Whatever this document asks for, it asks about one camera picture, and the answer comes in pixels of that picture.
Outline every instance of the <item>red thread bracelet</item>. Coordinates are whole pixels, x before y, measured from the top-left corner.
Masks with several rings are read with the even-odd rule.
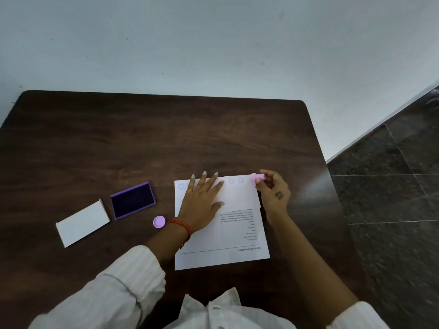
[[[190,232],[190,226],[188,224],[186,224],[184,221],[177,221],[176,219],[171,219],[170,221],[168,221],[166,223],[166,225],[171,224],[171,223],[175,223],[175,224],[178,224],[180,226],[183,226],[186,229],[186,231],[187,231],[187,239],[184,241],[183,245],[181,245],[181,247],[180,247],[180,249],[182,249],[184,244],[189,241],[190,235],[192,234]]]

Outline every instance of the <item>paper sheet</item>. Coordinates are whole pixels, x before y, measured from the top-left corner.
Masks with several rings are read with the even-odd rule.
[[[198,184],[198,181],[200,181],[200,179],[195,179],[195,185]],[[218,177],[213,183],[213,186],[217,185],[220,181],[224,181],[224,185],[217,197],[213,200],[213,203],[218,201],[224,202],[224,205],[218,210],[218,213],[261,207],[258,191],[250,179],[250,174]],[[174,181],[175,217],[177,217],[180,212],[181,202],[183,201],[188,185],[189,179]]]
[[[175,270],[270,258],[259,205],[217,213],[175,255]]]
[[[56,223],[64,247],[96,231],[110,221],[101,199],[76,214]]]

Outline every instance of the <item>person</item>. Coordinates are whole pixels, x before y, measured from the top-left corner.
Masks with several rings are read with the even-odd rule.
[[[310,314],[332,329],[384,329],[388,326],[367,303],[359,301],[300,232],[287,213],[290,191],[282,177],[260,170],[266,180],[256,188],[267,220],[275,231],[291,275],[300,288]],[[222,182],[212,188],[218,173],[206,181],[203,172],[194,187],[192,175],[177,223],[165,225],[144,246],[135,246],[110,267],[47,314],[37,316],[30,329],[130,329],[139,326],[165,292],[160,263],[171,260],[187,240],[215,217],[221,202],[212,204]],[[187,294],[178,319],[166,328],[295,328],[284,318],[261,309],[243,307],[235,288],[205,307]]]

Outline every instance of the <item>white shirt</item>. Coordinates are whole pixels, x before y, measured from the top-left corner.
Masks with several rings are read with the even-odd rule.
[[[165,292],[165,272],[145,246],[136,246],[29,329],[131,329],[145,319]],[[241,306],[232,288],[204,306],[185,295],[180,314],[166,329],[294,329],[288,320],[262,309]],[[375,310],[358,302],[339,315],[330,329],[388,329]]]

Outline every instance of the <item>pink stamp cap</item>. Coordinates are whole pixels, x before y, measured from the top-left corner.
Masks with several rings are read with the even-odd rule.
[[[166,219],[163,216],[157,216],[152,221],[152,225],[154,225],[154,227],[156,228],[162,228],[163,226],[165,226],[165,223],[166,223]]]
[[[263,173],[261,173],[261,174],[252,173],[252,176],[251,176],[252,182],[256,182],[256,178],[259,178],[261,180],[265,180],[265,174],[263,174]]]

